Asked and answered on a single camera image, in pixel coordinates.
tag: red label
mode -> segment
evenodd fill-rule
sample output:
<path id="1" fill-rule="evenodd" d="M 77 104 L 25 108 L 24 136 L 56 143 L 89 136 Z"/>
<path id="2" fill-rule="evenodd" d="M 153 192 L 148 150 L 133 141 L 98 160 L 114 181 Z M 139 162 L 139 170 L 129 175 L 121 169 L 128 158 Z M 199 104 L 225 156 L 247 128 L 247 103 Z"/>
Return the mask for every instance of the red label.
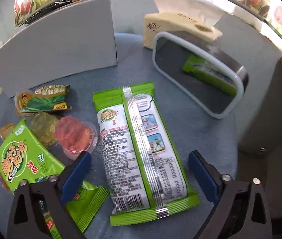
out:
<path id="1" fill-rule="evenodd" d="M 51 228 L 53 227 L 53 225 L 54 225 L 54 222 L 53 222 L 51 219 L 49 219 L 49 220 L 47 221 L 47 227 L 48 227 L 48 229 L 51 230 Z"/>

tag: blue tablecloth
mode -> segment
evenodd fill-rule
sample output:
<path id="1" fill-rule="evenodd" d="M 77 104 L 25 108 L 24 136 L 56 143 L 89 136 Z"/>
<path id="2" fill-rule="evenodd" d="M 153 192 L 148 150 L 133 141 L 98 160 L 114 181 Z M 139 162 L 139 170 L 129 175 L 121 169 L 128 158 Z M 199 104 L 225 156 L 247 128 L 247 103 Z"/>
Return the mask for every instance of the blue tablecloth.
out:
<path id="1" fill-rule="evenodd" d="M 164 219 L 112 227 L 109 216 L 113 204 L 108 197 L 85 235 L 87 238 L 102 239 L 193 238 L 213 205 L 205 199 L 198 183 L 188 170 L 188 154 L 198 150 L 208 163 L 215 165 L 219 172 L 235 176 L 237 146 L 234 114 L 231 113 L 226 118 L 217 120 L 205 113 L 199 105 L 155 70 L 152 63 L 152 51 L 142 47 L 142 36 L 117 33 L 115 38 L 118 56 L 116 67 L 63 77 L 46 85 L 70 84 L 68 102 L 72 105 L 72 110 L 66 111 L 65 114 L 73 115 L 79 120 L 90 121 L 98 127 L 92 101 L 93 92 L 152 81 L 155 86 L 156 105 L 162 113 L 180 154 L 189 183 L 198 192 L 201 203 L 188 211 Z M 1 94 L 0 127 L 8 123 L 17 123 L 18 119 L 19 117 L 14 113 L 14 99 Z M 53 148 L 51 153 L 64 164 L 71 163 L 62 153 L 60 146 Z M 100 145 L 92 155 L 92 169 L 86 179 L 92 184 L 107 187 Z M 13 195 L 0 184 L 0 231 L 4 236 L 6 236 L 12 200 Z"/>

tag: mirror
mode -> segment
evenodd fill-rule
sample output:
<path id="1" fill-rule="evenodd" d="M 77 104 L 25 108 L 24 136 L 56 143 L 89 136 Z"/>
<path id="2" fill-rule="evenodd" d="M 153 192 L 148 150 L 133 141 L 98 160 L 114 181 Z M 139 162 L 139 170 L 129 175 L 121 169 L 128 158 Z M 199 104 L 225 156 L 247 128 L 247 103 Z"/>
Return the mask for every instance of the mirror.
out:
<path id="1" fill-rule="evenodd" d="M 237 105 L 248 83 L 245 68 L 216 43 L 186 32 L 158 33 L 153 61 L 159 72 L 218 119 Z"/>

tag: white sticker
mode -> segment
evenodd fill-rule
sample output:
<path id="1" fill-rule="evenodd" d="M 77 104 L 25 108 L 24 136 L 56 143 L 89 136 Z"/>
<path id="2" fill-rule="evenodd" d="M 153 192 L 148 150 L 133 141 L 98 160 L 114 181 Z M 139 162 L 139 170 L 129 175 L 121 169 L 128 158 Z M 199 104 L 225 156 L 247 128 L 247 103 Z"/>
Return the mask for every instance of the white sticker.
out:
<path id="1" fill-rule="evenodd" d="M 16 136 L 19 136 L 20 134 L 22 134 L 24 130 L 24 125 L 20 125 L 20 127 L 14 132 L 16 134 Z"/>
<path id="2" fill-rule="evenodd" d="M 113 213 L 149 208 L 122 104 L 97 114 Z"/>
<path id="3" fill-rule="evenodd" d="M 186 197 L 185 181 L 153 97 L 150 94 L 141 93 L 135 95 L 134 99 L 152 149 L 167 201 Z M 149 105 L 149 107 L 144 111 L 145 105 Z"/>

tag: pink jelly cup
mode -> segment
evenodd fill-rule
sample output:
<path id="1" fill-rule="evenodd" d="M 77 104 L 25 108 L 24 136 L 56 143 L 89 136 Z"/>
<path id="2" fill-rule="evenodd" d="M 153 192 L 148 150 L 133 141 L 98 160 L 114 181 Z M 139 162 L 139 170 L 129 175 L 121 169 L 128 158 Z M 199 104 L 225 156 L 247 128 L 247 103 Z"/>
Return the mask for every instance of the pink jelly cup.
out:
<path id="1" fill-rule="evenodd" d="M 98 142 L 94 125 L 90 122 L 82 123 L 73 116 L 61 118 L 54 134 L 62 145 L 63 152 L 71 160 L 75 160 L 82 151 L 91 154 Z"/>

